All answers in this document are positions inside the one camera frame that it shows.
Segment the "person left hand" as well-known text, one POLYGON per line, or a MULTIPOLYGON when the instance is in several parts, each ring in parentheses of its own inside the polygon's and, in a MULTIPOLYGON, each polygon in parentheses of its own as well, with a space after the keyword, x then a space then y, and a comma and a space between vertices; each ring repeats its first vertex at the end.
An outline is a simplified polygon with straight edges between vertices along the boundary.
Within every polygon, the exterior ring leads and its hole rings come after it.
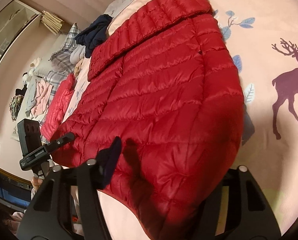
POLYGON ((37 192, 40 186, 42 185, 43 180, 38 177, 32 177, 31 183, 32 183, 33 189, 37 192))

